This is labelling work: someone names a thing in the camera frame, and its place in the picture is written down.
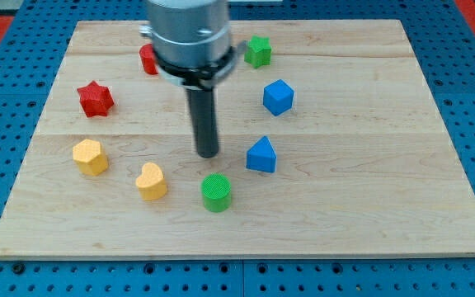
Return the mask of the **black clamp ring mount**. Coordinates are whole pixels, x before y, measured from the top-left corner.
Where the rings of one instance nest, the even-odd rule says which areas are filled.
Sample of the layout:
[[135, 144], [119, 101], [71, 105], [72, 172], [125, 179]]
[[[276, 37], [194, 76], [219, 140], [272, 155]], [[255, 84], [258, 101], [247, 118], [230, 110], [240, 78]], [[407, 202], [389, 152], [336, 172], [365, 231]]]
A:
[[232, 73], [246, 51], [247, 42], [242, 40], [236, 46], [231, 46], [221, 59], [198, 68], [183, 68], [170, 64], [157, 52], [154, 56], [159, 74], [169, 83], [190, 90], [212, 90]]

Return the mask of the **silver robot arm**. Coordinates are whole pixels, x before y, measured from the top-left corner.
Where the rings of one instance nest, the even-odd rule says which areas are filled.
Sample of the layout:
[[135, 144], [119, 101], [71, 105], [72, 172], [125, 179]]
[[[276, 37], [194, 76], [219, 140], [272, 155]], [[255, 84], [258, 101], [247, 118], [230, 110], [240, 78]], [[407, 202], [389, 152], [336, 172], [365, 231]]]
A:
[[161, 76], [185, 89], [196, 152], [212, 158], [219, 153], [215, 88], [247, 42], [233, 45], [226, 0], [148, 0], [146, 10], [140, 35], [151, 40]]

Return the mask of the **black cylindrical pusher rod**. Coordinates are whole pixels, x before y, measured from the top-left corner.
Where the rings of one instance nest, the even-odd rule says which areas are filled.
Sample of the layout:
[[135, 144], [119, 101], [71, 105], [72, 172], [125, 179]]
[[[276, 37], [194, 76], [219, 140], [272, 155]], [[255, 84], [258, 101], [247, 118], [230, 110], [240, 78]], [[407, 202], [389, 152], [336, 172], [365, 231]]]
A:
[[213, 158], [219, 152], [218, 127], [213, 90], [186, 90], [195, 149], [202, 158]]

